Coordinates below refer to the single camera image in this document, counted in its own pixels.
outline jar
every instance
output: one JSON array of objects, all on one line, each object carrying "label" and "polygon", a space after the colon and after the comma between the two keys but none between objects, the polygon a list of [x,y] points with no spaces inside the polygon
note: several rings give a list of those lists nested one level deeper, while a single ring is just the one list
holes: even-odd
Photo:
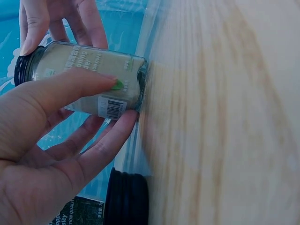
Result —
[{"label": "jar", "polygon": [[148,63],[145,58],[66,42],[39,46],[20,56],[15,67],[15,86],[54,76],[73,67],[82,67],[118,78],[109,91],[79,100],[65,108],[117,120],[127,109],[139,111],[143,101]]},{"label": "jar", "polygon": [[111,171],[106,200],[76,196],[68,202],[51,225],[147,225],[149,192],[140,174]]}]

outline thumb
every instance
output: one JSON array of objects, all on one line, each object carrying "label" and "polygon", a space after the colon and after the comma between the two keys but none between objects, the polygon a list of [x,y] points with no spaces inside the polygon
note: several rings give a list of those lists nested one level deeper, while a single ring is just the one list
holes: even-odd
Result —
[{"label": "thumb", "polygon": [[50,23],[49,12],[45,0],[24,0],[23,5],[27,16],[28,32],[20,55],[32,53],[45,36]]}]

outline light wood grain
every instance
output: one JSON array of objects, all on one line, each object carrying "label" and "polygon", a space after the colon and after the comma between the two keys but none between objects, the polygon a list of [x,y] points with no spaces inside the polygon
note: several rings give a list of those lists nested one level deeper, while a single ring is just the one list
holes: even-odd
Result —
[{"label": "light wood grain", "polygon": [[299,1],[165,0],[155,29],[150,225],[299,225]]}]

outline black lid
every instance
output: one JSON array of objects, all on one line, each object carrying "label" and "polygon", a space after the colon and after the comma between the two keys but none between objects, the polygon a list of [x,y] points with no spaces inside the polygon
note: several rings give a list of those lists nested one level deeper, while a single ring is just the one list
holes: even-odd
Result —
[{"label": "black lid", "polygon": [[140,174],[111,171],[104,209],[104,225],[147,225],[149,192]]},{"label": "black lid", "polygon": [[27,69],[29,66],[29,62],[32,60],[32,55],[37,51],[39,48],[44,48],[44,46],[38,46],[34,52],[32,52],[29,55],[25,56],[19,56],[17,59],[17,62],[15,64],[15,86],[20,85],[21,83],[24,83],[28,81],[28,74]]}]

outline hand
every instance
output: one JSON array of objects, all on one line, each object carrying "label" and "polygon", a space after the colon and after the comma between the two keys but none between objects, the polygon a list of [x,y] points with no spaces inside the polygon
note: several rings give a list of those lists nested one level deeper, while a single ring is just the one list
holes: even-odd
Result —
[{"label": "hand", "polygon": [[115,80],[76,68],[26,82],[0,97],[0,221],[48,224],[116,156],[137,112],[126,111],[79,154],[104,119],[90,116],[63,143],[43,151],[37,142],[71,112],[78,98],[109,90]]},{"label": "hand", "polygon": [[76,41],[107,49],[107,40],[95,0],[20,0],[20,55],[33,52],[47,30],[53,40],[69,42],[66,18]]}]

